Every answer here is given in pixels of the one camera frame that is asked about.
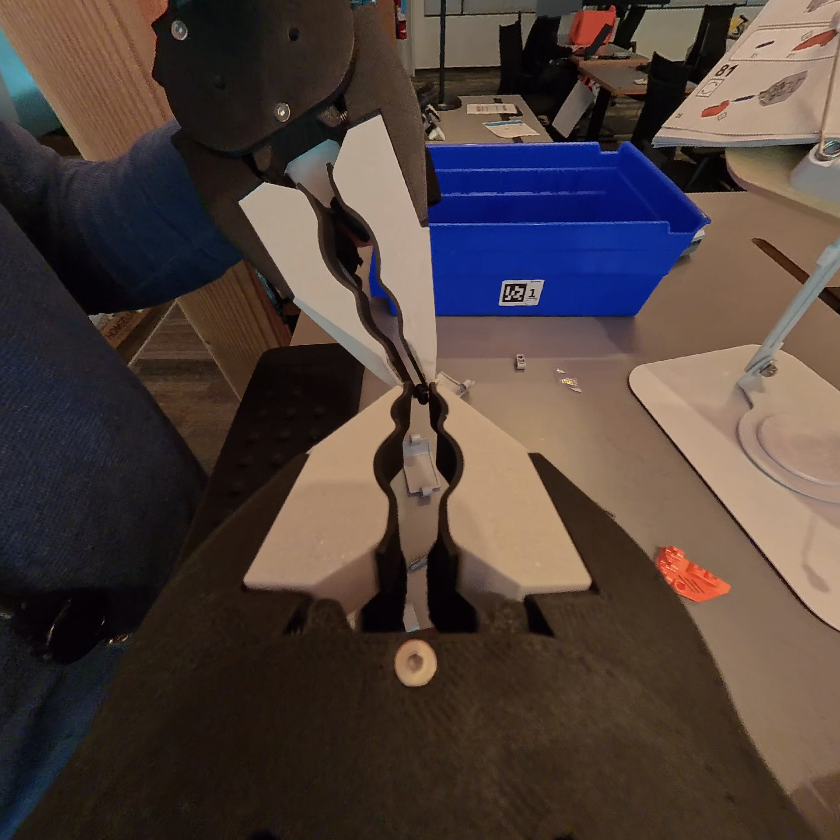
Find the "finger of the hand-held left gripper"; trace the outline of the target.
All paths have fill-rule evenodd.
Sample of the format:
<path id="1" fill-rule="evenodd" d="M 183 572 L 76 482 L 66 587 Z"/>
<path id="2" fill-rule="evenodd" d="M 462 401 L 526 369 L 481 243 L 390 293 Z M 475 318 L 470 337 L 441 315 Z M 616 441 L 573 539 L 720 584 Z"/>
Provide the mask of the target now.
<path id="1" fill-rule="evenodd" d="M 389 385 L 412 381 L 334 252 L 326 209 L 304 188 L 262 183 L 239 205 L 302 313 Z"/>
<path id="2" fill-rule="evenodd" d="M 373 242 L 377 280 L 395 308 L 402 349 L 419 381 L 431 384 L 438 372 L 431 235 L 381 114 L 348 129 L 329 177 L 341 206 Z"/>

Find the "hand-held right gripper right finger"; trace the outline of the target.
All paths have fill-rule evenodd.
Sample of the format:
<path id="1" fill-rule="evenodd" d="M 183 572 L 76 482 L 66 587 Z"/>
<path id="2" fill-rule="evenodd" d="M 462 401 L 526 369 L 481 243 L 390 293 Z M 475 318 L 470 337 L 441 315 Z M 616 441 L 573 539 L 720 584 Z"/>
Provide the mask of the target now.
<path id="1" fill-rule="evenodd" d="M 428 410 L 447 484 L 427 557 L 434 628 L 475 631 L 486 603 L 590 590 L 592 576 L 529 451 L 436 385 Z"/>

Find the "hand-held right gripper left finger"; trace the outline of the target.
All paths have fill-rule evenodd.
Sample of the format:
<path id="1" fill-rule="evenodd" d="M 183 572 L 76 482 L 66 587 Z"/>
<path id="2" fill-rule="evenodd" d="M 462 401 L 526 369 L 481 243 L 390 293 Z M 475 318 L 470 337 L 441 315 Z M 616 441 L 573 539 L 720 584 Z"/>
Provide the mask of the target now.
<path id="1" fill-rule="evenodd" d="M 397 386 L 313 446 L 244 578 L 255 591 L 338 602 L 365 632 L 401 632 L 406 561 L 392 482 L 411 387 Z"/>

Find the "person's left forearm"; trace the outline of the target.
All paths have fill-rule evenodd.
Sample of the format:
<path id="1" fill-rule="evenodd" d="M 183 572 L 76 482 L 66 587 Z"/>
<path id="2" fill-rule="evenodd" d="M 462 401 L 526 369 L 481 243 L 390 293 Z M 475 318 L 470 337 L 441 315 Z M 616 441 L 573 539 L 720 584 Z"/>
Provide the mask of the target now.
<path id="1" fill-rule="evenodd" d="M 202 205 L 175 149 L 177 121 L 108 161 L 72 160 L 2 121 L 2 319 L 69 297 L 85 314 L 172 301 L 241 255 Z"/>

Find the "flat grey panel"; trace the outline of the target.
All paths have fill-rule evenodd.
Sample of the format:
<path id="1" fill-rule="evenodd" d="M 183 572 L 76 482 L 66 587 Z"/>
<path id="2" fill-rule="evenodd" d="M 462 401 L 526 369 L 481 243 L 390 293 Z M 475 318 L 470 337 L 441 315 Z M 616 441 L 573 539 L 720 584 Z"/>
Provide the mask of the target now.
<path id="1" fill-rule="evenodd" d="M 411 497 L 430 499 L 440 490 L 440 478 L 430 441 L 410 433 L 402 445 L 403 475 Z"/>

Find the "grey desk with papers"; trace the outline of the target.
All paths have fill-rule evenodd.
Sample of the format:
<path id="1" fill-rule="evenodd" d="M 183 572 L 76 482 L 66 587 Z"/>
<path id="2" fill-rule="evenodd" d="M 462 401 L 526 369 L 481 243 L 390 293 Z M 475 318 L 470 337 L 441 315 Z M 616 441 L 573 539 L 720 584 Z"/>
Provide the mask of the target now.
<path id="1" fill-rule="evenodd" d="M 452 108 L 429 106 L 426 140 L 443 144 L 534 144 L 552 138 L 518 95 L 461 97 Z"/>

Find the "blue plastic bin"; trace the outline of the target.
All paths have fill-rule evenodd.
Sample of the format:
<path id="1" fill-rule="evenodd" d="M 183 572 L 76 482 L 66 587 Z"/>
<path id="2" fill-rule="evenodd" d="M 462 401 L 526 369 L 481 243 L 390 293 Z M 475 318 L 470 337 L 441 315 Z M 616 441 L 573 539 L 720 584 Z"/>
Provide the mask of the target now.
<path id="1" fill-rule="evenodd" d="M 439 317 L 633 317 L 710 222 L 630 143 L 427 150 Z"/>

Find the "wooden pillar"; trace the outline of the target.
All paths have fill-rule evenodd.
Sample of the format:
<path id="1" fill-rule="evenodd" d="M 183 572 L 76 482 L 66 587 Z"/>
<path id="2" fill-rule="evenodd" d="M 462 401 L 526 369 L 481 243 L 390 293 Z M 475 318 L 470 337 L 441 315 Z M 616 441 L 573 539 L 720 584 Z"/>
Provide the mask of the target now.
<path id="1" fill-rule="evenodd" d="M 2 31 L 86 159 L 111 159 L 172 119 L 153 81 L 164 1 L 2 1 Z M 238 263 L 180 306 L 237 396 L 260 357 L 287 346 L 257 274 Z"/>

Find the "black pole stand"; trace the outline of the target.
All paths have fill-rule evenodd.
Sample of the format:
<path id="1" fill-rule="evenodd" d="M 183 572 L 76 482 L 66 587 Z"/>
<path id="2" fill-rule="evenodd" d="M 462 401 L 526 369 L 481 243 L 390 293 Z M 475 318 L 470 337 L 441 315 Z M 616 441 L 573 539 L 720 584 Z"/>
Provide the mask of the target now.
<path id="1" fill-rule="evenodd" d="M 446 43 L 449 1 L 438 2 L 438 71 L 436 109 L 446 112 L 459 107 L 454 100 L 447 100 L 446 94 Z"/>

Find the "orange wedge brick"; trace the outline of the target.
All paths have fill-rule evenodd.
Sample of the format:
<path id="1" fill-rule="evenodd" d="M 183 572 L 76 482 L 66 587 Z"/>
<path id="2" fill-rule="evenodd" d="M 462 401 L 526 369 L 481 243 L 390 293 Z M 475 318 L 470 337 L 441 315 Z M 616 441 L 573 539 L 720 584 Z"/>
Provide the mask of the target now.
<path id="1" fill-rule="evenodd" d="M 655 565 L 676 594 L 694 603 L 708 602 L 731 591 L 729 583 L 688 560 L 675 546 L 661 548 Z"/>

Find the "white book stand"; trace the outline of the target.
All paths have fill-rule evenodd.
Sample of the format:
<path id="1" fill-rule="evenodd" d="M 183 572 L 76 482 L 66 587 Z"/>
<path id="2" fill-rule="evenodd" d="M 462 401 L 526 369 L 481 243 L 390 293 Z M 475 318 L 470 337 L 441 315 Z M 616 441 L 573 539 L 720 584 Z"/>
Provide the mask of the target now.
<path id="1" fill-rule="evenodd" d="M 785 340 L 838 274 L 838 240 L 761 345 L 639 365 L 636 399 L 808 610 L 839 628 L 838 387 Z"/>

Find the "person's clothed body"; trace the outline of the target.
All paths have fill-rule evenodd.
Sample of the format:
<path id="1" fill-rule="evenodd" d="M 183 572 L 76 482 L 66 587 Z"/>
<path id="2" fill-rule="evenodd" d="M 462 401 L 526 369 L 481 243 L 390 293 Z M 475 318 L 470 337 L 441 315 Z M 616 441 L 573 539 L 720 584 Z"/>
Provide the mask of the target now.
<path id="1" fill-rule="evenodd" d="M 91 595 L 132 631 L 172 572 L 205 475 L 173 425 L 2 211 L 2 600 Z M 124 646 L 74 663 L 2 619 L 2 838 L 85 738 Z"/>

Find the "open instruction booklet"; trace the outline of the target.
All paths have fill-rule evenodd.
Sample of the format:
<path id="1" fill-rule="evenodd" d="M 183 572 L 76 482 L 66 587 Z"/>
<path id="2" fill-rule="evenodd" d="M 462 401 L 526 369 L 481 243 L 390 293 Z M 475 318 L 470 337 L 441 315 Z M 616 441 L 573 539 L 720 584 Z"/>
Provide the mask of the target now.
<path id="1" fill-rule="evenodd" d="M 838 1 L 766 3 L 652 145 L 815 143 L 837 67 L 838 22 Z"/>

